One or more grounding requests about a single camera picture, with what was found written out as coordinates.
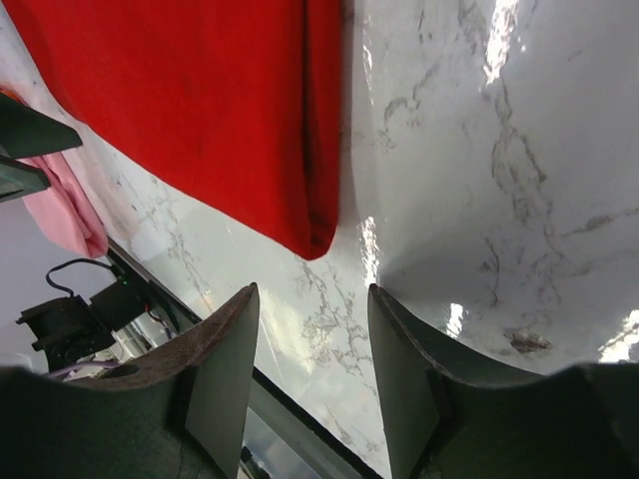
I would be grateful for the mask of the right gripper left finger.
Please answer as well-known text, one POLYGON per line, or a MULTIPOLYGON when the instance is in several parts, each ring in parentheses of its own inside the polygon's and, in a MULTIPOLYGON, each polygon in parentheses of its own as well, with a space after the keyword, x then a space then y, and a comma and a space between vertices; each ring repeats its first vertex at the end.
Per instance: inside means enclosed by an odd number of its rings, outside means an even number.
POLYGON ((98 377, 1 371, 5 478, 233 478, 259 329, 255 284, 98 377))

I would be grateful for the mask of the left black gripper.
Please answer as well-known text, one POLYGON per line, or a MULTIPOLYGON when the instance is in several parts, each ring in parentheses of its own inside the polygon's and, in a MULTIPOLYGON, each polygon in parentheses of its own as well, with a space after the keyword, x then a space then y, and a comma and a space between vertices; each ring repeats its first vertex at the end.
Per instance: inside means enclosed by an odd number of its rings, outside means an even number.
POLYGON ((83 145, 73 128, 5 94, 1 94, 0 120, 3 155, 0 159, 1 203, 50 188, 50 181, 42 170, 14 159, 49 155, 83 145))

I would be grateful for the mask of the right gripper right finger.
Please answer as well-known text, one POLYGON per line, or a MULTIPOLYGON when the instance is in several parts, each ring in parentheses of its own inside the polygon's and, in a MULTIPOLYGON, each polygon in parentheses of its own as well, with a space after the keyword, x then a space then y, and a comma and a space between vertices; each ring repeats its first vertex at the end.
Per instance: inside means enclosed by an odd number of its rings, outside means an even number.
POLYGON ((634 478, 638 368, 549 375, 491 359, 368 291, 383 431, 395 478, 634 478))

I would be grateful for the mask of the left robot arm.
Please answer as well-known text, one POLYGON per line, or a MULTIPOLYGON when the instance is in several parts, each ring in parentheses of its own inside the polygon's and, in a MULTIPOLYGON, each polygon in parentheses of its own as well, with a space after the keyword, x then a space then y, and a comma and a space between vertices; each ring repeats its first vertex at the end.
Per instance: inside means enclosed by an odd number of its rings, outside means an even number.
POLYGON ((52 278, 60 296, 21 313, 45 354, 51 371, 112 346, 115 332, 148 310, 149 302, 133 281, 103 263, 106 230, 64 153, 81 147, 71 127, 30 108, 17 94, 1 91, 1 199, 22 200, 40 230, 53 243, 77 254, 75 263, 101 267, 115 281, 85 300, 52 278))

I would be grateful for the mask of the red t shirt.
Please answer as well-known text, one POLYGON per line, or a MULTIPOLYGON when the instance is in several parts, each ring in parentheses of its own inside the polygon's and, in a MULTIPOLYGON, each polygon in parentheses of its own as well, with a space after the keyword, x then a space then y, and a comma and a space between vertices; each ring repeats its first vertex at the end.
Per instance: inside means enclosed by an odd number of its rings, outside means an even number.
POLYGON ((9 1, 74 119, 306 259, 338 222, 337 1, 9 1))

